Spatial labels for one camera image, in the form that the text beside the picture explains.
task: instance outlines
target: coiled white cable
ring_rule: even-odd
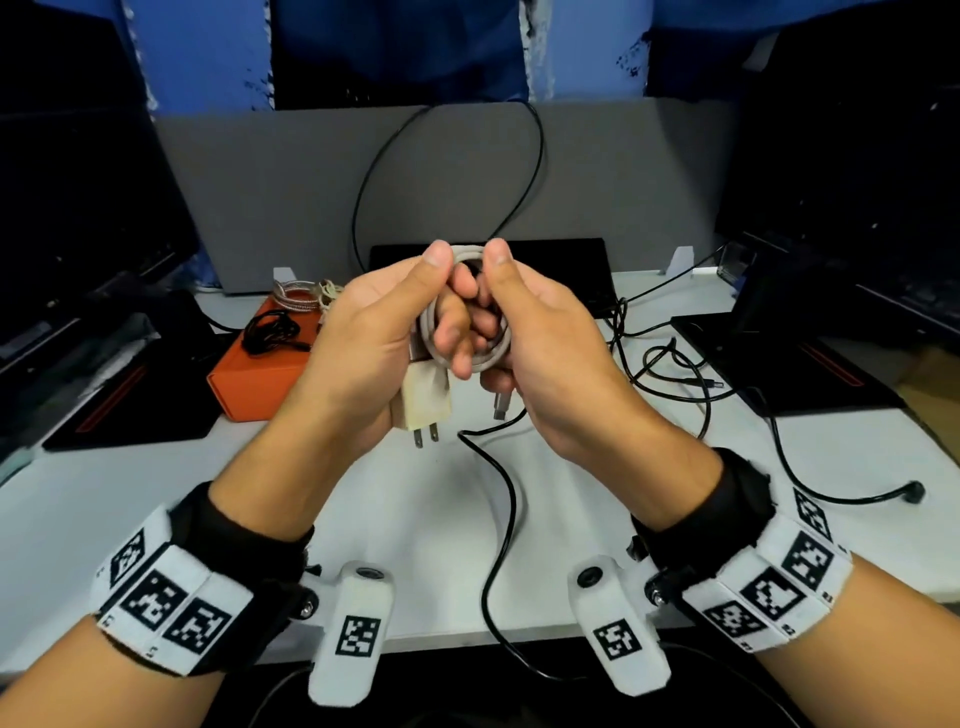
[[[483,259],[482,245],[453,245],[450,247],[453,248],[454,265],[457,263],[466,262],[468,260]],[[423,345],[426,347],[426,350],[430,352],[430,355],[436,361],[440,362],[447,369],[449,369],[449,359],[438,352],[437,347],[434,346],[433,343],[433,334],[437,330],[436,299],[430,302],[430,305],[427,306],[420,314],[420,318],[418,319],[418,329],[420,331],[420,338],[423,340]],[[490,347],[485,352],[480,352],[473,355],[473,372],[477,374],[494,366],[510,349],[510,342],[512,338],[513,336],[510,332],[510,326],[507,324],[507,319],[506,317],[501,316],[500,332],[497,334],[496,338],[490,342]]]

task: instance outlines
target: person's right hand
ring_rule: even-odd
[[[677,522],[709,495],[719,456],[634,390],[569,288],[515,262],[499,238],[487,243],[477,283],[477,302],[496,301],[513,331],[500,368],[481,375],[484,388],[516,389],[547,444],[651,528]]]

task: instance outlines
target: tabletop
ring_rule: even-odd
[[[614,274],[618,294],[627,296],[662,280],[656,273]],[[243,326],[262,297],[210,294],[199,301],[218,321]],[[632,305],[628,329],[725,311],[732,303],[730,287],[703,270]],[[670,335],[665,328],[627,342],[634,367],[648,347]],[[664,391],[684,393],[681,385],[662,384],[677,387]],[[493,424],[492,395],[475,380],[454,381],[452,398],[453,415],[441,424],[439,443],[417,450],[409,433],[393,431],[348,471],[318,517],[309,547],[324,578],[354,559],[393,572],[396,607],[386,651],[492,642],[479,607],[497,548],[485,493],[502,481],[456,438],[458,429]],[[676,424],[700,428],[700,405],[648,400]],[[510,416],[521,406],[514,398]],[[158,503],[214,477],[261,426],[221,418],[199,441],[41,452],[0,488],[0,672],[26,668],[69,629],[86,612],[90,574],[104,554]],[[921,480],[928,495],[917,506],[824,507],[853,550],[925,594],[960,600],[960,469],[906,415],[806,416],[784,419],[780,428],[794,469],[821,490],[859,496]],[[766,424],[738,398],[714,405],[707,441],[756,461],[776,487],[787,487]],[[492,589],[494,620],[515,641],[579,634],[566,574],[598,553],[625,563],[632,536],[626,510],[590,475],[557,457],[528,421],[478,443],[527,502],[523,527]],[[319,630],[307,632],[288,630],[267,658],[309,657]]]

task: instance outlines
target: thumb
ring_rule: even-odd
[[[377,318],[390,328],[392,335],[408,333],[420,312],[444,290],[452,270],[453,250],[449,243],[435,240],[406,278],[375,304]]]
[[[511,326],[522,318],[524,311],[540,303],[520,277],[510,246],[503,238],[494,238],[484,248],[483,272],[493,299]]]

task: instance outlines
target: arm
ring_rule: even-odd
[[[719,458],[634,391],[566,288],[513,263],[502,241],[488,244],[480,287],[514,331],[511,371],[485,372],[488,389],[516,388],[550,446],[648,527],[703,502]],[[933,728],[960,715],[960,619],[859,558],[833,610],[759,660],[821,728]]]
[[[287,401],[210,486],[222,513],[275,539],[306,533],[347,468],[390,429],[410,326],[438,294],[435,343],[452,357],[454,374],[469,376],[463,298],[476,295],[476,282],[465,267],[452,269],[449,246],[437,243],[423,259],[347,286]],[[87,617],[0,696],[0,726],[189,728],[203,721],[222,681],[222,674],[177,678],[142,667]]]

